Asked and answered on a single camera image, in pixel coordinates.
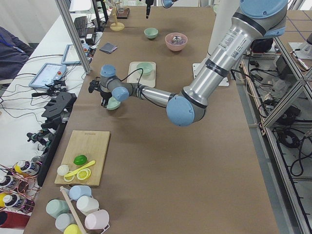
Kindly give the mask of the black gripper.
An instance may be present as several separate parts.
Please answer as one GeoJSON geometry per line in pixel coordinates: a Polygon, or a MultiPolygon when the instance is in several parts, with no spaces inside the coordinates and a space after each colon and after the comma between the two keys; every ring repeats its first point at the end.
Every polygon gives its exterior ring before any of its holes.
{"type": "Polygon", "coordinates": [[[100,91],[100,95],[102,97],[101,106],[107,107],[109,99],[111,98],[111,92],[100,91]]]}
{"type": "Polygon", "coordinates": [[[148,19],[151,11],[151,6],[154,4],[154,0],[146,0],[145,4],[146,4],[146,18],[148,19]]]}

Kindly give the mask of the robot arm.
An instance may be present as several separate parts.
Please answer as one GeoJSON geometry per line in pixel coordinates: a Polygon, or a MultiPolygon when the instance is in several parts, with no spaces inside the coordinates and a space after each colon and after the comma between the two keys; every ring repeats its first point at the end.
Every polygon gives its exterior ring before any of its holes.
{"type": "MultiPolygon", "coordinates": [[[[161,0],[161,4],[164,8],[170,8],[173,6],[173,4],[176,2],[176,0],[161,0]]],[[[151,6],[154,4],[153,0],[146,0],[146,19],[149,18],[151,6]]]]}
{"type": "Polygon", "coordinates": [[[232,16],[232,24],[203,67],[179,94],[169,93],[139,83],[124,83],[112,65],[100,72],[99,90],[108,100],[125,101],[134,96],[166,108],[168,119],[177,126],[189,126],[201,120],[208,98],[228,75],[243,53],[256,39],[278,37],[285,32],[286,0],[242,0],[232,16]]]}

